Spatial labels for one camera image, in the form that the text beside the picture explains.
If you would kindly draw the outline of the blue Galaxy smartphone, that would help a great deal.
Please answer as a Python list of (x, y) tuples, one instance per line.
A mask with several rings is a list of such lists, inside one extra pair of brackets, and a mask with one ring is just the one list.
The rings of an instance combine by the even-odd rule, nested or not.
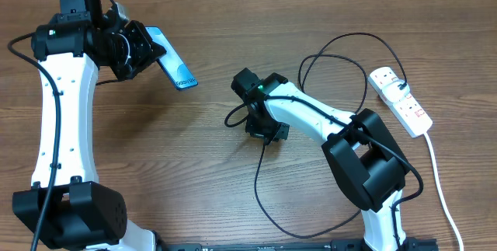
[(177, 90), (185, 90), (198, 85), (198, 81), (187, 68), (185, 62), (171, 45), (165, 34), (156, 26), (146, 26), (152, 40), (163, 46), (166, 53), (158, 59), (164, 73)]

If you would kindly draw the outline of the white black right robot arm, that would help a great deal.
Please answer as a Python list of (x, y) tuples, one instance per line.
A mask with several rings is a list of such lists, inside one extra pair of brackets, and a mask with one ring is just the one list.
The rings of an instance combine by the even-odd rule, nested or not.
[(331, 250), (437, 250), (435, 239), (408, 237), (401, 204), (423, 191), (419, 172), (407, 160), (382, 119), (332, 108), (300, 91), (277, 73), (259, 78), (248, 68), (236, 74), (231, 89), (248, 114), (245, 130), (264, 145), (287, 138), (294, 127), (322, 149), (334, 179), (362, 215), (360, 239), (334, 239)]

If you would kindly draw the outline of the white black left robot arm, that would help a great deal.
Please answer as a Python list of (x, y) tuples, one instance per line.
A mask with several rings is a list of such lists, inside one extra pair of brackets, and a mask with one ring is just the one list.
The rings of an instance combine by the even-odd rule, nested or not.
[(93, 157), (92, 105), (102, 66), (134, 78), (162, 57), (145, 26), (113, 3), (60, 0), (49, 23), (28, 34), (40, 72), (40, 148), (30, 188), (15, 192), (15, 216), (31, 246), (66, 250), (163, 250), (160, 235), (127, 216), (123, 196), (99, 182)]

